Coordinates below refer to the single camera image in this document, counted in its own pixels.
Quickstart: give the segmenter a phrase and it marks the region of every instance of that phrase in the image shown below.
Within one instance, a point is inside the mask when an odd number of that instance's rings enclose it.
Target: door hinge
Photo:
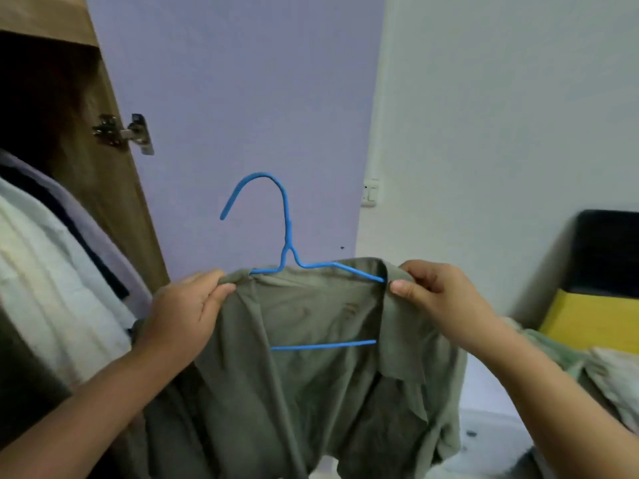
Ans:
[[[125,129],[117,116],[101,114],[100,124],[93,126],[93,135],[100,144],[123,147],[127,141],[132,141],[140,146],[142,154],[155,154],[144,116],[132,114],[131,119],[132,122]]]

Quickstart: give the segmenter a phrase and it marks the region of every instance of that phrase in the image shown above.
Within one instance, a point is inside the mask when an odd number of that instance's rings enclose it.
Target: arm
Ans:
[[[160,290],[133,350],[0,451],[3,477],[86,477],[134,416],[202,351],[235,289],[217,286],[222,275],[196,274]]]
[[[625,479],[639,471],[639,437],[495,315],[456,267],[411,260],[416,283],[391,290],[425,309],[441,332],[494,373],[561,479]]]

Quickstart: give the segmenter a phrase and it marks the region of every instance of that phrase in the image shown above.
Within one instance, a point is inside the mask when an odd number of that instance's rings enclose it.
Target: blue wire hanger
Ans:
[[[280,265],[278,268],[253,269],[250,272],[250,274],[274,274],[276,272],[280,272],[281,270],[283,270],[284,266],[286,265],[286,254],[290,250],[293,253],[293,258],[295,259],[295,262],[297,262],[297,265],[299,265],[302,269],[319,269],[321,267],[336,267],[338,269],[342,269],[342,270],[354,273],[366,279],[371,279],[373,281],[382,282],[382,283],[384,282],[384,279],[382,279],[381,277],[377,277],[372,274],[362,272],[360,270],[349,267],[348,265],[340,264],[339,262],[318,262],[316,264],[302,263],[297,253],[297,249],[295,248],[295,246],[293,246],[292,223],[291,223],[290,212],[288,209],[288,196],[286,195],[286,189],[284,188],[282,183],[280,183],[279,180],[273,175],[271,175],[270,173],[263,173],[263,172],[252,173],[242,178],[240,182],[237,184],[237,186],[235,186],[235,189],[231,193],[229,200],[226,202],[226,205],[224,206],[224,209],[222,210],[222,214],[220,215],[220,220],[224,220],[227,217],[227,215],[229,214],[229,211],[231,210],[231,207],[235,203],[235,200],[237,199],[238,195],[242,191],[242,188],[244,188],[244,186],[246,186],[246,184],[249,181],[252,181],[256,178],[269,178],[270,180],[273,181],[273,183],[277,185],[277,187],[280,189],[280,192],[282,193],[282,200],[284,203],[284,247],[282,248],[282,255],[280,257]],[[363,346],[363,345],[375,344],[375,343],[377,343],[376,340],[366,340],[366,341],[350,341],[350,342],[344,342],[344,343],[331,343],[331,344],[310,344],[310,345],[303,345],[303,346],[273,346],[271,347],[271,349],[273,350],[324,349],[324,348],[339,348],[339,347],[347,347],[347,346]]]

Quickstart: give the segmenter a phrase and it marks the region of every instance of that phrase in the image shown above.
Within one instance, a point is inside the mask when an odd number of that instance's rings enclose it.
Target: forearm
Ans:
[[[526,338],[501,322],[491,331],[477,357],[506,388],[560,479],[635,478],[639,439]]]
[[[170,376],[151,357],[127,354],[0,451],[11,479],[84,478],[116,436]]]

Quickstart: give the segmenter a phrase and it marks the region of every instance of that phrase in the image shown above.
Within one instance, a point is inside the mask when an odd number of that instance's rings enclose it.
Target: black and yellow chair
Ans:
[[[575,349],[639,354],[639,213],[579,214],[569,271],[539,331]]]

